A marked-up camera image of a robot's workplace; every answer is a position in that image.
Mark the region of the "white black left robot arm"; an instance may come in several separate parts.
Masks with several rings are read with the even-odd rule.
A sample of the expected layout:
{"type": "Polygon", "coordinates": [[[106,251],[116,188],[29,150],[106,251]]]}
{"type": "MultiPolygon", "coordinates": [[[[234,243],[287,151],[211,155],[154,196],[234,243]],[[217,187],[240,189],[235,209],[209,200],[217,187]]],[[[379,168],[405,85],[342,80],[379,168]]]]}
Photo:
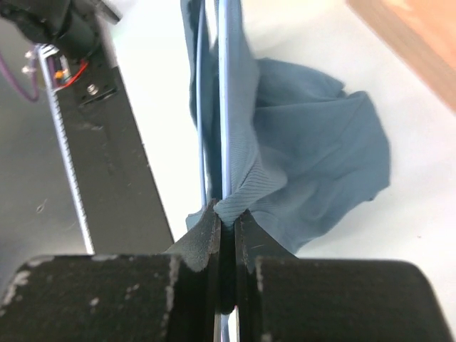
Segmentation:
{"type": "Polygon", "coordinates": [[[96,16],[117,23],[121,14],[107,1],[44,0],[1,2],[1,18],[31,42],[56,47],[72,61],[93,55],[100,45],[96,16]]]}

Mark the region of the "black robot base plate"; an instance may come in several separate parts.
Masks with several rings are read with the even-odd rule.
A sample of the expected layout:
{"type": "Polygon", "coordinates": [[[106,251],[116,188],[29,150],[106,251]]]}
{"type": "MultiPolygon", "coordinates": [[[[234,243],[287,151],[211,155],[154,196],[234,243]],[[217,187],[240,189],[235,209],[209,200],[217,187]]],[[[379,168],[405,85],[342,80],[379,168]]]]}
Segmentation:
{"type": "Polygon", "coordinates": [[[89,254],[156,254],[174,242],[117,66],[92,61],[88,71],[106,68],[115,92],[90,102],[87,79],[54,90],[48,58],[56,48],[38,50],[46,92],[70,185],[73,203],[89,254]]]}

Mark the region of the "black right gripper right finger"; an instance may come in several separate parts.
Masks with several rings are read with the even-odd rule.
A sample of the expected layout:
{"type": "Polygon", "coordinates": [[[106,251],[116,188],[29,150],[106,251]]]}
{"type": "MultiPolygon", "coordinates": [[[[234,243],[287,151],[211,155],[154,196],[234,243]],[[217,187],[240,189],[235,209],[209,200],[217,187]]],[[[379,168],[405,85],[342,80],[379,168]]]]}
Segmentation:
{"type": "Polygon", "coordinates": [[[240,341],[451,341],[434,291],[404,261],[300,259],[249,212],[234,223],[240,341]]]}

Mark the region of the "grey-blue tank top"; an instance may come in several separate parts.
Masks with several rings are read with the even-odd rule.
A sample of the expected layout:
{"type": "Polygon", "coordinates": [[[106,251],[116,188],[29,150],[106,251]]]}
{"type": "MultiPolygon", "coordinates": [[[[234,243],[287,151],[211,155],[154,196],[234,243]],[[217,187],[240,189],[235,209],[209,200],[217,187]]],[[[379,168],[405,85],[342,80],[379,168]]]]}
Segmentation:
{"type": "MultiPolygon", "coordinates": [[[[190,113],[196,126],[198,1],[182,1],[190,62],[190,113]]],[[[390,146],[368,94],[348,94],[325,73],[253,57],[242,6],[226,5],[232,192],[217,201],[225,224],[250,211],[296,253],[390,184],[390,146]]]]}

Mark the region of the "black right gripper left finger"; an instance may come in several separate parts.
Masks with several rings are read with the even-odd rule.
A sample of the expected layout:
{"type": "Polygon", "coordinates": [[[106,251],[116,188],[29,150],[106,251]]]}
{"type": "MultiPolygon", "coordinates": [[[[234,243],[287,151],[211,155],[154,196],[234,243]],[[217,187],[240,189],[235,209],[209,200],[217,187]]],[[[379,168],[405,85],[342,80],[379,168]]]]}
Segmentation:
{"type": "Polygon", "coordinates": [[[220,242],[209,205],[161,254],[33,258],[1,299],[1,339],[219,341],[220,242]]]}

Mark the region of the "light blue wire hanger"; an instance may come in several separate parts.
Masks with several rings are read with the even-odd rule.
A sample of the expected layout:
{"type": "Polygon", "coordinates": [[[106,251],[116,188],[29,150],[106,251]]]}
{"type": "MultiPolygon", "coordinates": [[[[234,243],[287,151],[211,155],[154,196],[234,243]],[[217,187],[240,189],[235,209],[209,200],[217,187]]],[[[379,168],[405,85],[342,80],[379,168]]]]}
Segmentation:
{"type": "Polygon", "coordinates": [[[206,2],[198,1],[195,46],[195,112],[202,205],[232,192],[227,85],[226,1],[215,1],[217,40],[209,48],[206,2]]]}

